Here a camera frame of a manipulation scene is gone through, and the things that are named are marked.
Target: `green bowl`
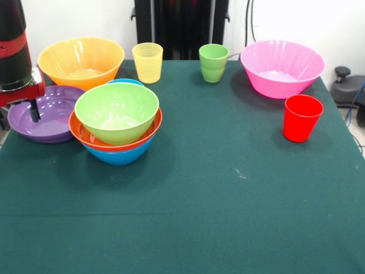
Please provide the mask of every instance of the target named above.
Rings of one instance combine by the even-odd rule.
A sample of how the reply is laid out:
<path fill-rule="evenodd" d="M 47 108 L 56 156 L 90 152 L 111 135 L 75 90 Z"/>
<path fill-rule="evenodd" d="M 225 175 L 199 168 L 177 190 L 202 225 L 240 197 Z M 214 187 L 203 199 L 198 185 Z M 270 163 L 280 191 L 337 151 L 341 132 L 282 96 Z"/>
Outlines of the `green bowl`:
<path fill-rule="evenodd" d="M 159 99 L 152 90 L 138 84 L 112 83 L 85 92 L 75 104 L 75 115 L 98 139 L 122 146 L 146 132 L 158 109 Z"/>

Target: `cup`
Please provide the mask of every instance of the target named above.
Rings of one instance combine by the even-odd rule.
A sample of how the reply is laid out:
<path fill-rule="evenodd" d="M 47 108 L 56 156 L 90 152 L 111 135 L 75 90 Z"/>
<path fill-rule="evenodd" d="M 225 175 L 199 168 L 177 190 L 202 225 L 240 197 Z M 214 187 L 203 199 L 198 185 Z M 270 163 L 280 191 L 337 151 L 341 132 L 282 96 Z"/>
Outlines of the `cup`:
<path fill-rule="evenodd" d="M 228 55 L 229 50 L 223 45 L 207 44 L 200 47 L 199 59 L 204 80 L 217 83 L 222 79 Z"/>
<path fill-rule="evenodd" d="M 323 110 L 323 104 L 312 96 L 294 95 L 287 98 L 285 101 L 284 136 L 292 142 L 305 142 L 311 135 Z"/>
<path fill-rule="evenodd" d="M 138 78 L 146 84 L 160 80 L 164 49 L 155 43 L 141 43 L 133 47 Z"/>

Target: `plastic bowl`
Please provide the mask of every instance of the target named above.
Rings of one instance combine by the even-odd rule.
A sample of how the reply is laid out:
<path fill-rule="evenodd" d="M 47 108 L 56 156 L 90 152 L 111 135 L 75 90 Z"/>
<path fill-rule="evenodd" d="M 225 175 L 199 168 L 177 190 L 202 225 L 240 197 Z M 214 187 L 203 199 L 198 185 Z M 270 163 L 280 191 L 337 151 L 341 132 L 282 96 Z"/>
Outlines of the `plastic bowl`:
<path fill-rule="evenodd" d="M 126 144 L 124 146 L 112 146 L 110 144 L 104 143 L 100 141 L 98 138 L 90 134 L 90 132 L 81 124 L 79 119 L 76 117 L 75 112 L 73 111 L 70 120 L 68 122 L 70 126 L 71 133 L 74 135 L 74 137 L 77 138 L 81 143 L 87 145 L 88 147 L 93 148 L 94 150 L 98 151 L 104 151 L 104 152 L 121 152 L 126 150 L 131 150 L 133 148 L 136 148 L 148 140 L 157 132 L 157 130 L 160 128 L 162 123 L 162 111 L 159 108 L 157 111 L 157 114 L 155 116 L 155 119 L 153 120 L 153 123 L 150 125 L 150 127 L 147 129 L 145 133 L 143 133 L 142 137 L 138 139 L 137 141 Z"/>
<path fill-rule="evenodd" d="M 144 86 L 141 82 L 134 80 L 134 79 L 128 79 L 128 78 L 120 78 L 115 79 L 112 81 L 109 81 L 107 84 L 113 84 L 113 83 L 130 83 L 130 84 L 139 84 L 140 86 Z"/>
<path fill-rule="evenodd" d="M 140 145 L 139 147 L 136 147 L 132 150 L 128 151 L 122 151 L 122 152 L 104 152 L 104 151 L 98 151 L 94 150 L 91 147 L 88 147 L 87 145 L 83 144 L 88 152 L 93 154 L 96 158 L 99 160 L 106 162 L 108 164 L 113 164 L 114 166 L 123 166 L 126 164 L 133 163 L 135 160 L 137 160 L 139 157 L 143 155 L 143 153 L 146 152 L 146 150 L 149 148 L 149 146 L 152 144 L 153 138 L 155 136 L 153 135 L 150 140 L 145 142 L 144 144 Z"/>
<path fill-rule="evenodd" d="M 243 49 L 241 62 L 253 88 L 276 99 L 301 93 L 326 67 L 314 50 L 288 41 L 253 43 Z"/>
<path fill-rule="evenodd" d="M 84 93 L 75 115 L 99 140 L 114 146 L 137 141 L 152 124 L 159 99 L 152 90 L 130 83 L 113 83 Z"/>
<path fill-rule="evenodd" d="M 72 139 L 68 118 L 84 90 L 77 87 L 46 87 L 45 95 L 37 98 L 40 121 L 34 123 L 30 116 L 30 103 L 12 106 L 7 115 L 13 130 L 39 143 L 62 143 Z"/>
<path fill-rule="evenodd" d="M 83 37 L 49 46 L 38 66 L 58 85 L 89 90 L 113 80 L 123 60 L 124 50 L 116 42 Z"/>

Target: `purple bowl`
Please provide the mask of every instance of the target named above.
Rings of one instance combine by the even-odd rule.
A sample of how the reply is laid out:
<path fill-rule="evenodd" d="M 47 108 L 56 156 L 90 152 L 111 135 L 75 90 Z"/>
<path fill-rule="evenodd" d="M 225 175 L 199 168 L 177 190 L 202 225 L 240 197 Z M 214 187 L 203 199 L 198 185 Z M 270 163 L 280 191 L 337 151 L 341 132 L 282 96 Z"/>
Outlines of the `purple bowl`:
<path fill-rule="evenodd" d="M 30 103 L 12 106 L 7 115 L 13 130 L 39 143 L 62 143 L 72 139 L 68 119 L 84 90 L 68 86 L 46 87 L 43 97 L 36 102 L 40 121 L 34 123 L 30 116 Z"/>

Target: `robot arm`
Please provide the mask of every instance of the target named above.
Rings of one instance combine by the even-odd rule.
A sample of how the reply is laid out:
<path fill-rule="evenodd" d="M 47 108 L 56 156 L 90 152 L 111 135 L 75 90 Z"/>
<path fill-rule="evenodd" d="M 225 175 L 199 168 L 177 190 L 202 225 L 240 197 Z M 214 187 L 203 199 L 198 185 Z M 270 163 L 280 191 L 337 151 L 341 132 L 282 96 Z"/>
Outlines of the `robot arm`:
<path fill-rule="evenodd" d="M 0 0 L 0 107 L 30 102 L 31 117 L 40 119 L 36 98 L 44 95 L 43 75 L 32 68 L 20 0 Z"/>

